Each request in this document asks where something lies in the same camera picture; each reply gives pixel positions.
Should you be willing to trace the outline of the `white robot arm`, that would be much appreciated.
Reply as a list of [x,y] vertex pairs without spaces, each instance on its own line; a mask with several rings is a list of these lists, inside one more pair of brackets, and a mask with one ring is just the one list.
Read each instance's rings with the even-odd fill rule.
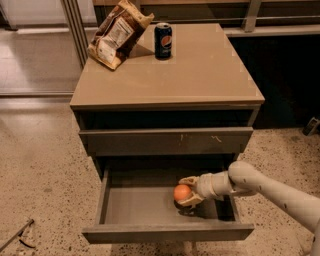
[[226,171],[180,179],[173,198],[183,207],[194,208],[204,200],[256,193],[312,232],[314,238],[309,256],[320,256],[320,199],[271,179],[244,161],[231,163]]

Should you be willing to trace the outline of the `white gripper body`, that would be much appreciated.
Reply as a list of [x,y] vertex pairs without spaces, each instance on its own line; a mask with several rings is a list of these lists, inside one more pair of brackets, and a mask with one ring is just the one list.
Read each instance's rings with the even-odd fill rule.
[[221,187],[221,181],[222,176],[218,173],[203,174],[197,180],[196,192],[199,194],[200,197],[206,200],[221,200],[222,196],[218,194],[218,189]]

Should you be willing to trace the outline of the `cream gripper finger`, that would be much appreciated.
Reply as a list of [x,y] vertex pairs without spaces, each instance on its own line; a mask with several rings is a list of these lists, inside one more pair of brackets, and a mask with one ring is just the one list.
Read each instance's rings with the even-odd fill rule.
[[176,202],[181,207],[195,208],[203,200],[204,200],[203,197],[201,197],[197,193],[191,192],[190,194],[188,194],[186,197],[184,197],[182,199],[176,199]]
[[180,179],[178,181],[178,184],[194,187],[197,184],[198,180],[199,180],[198,176],[189,176],[189,177]]

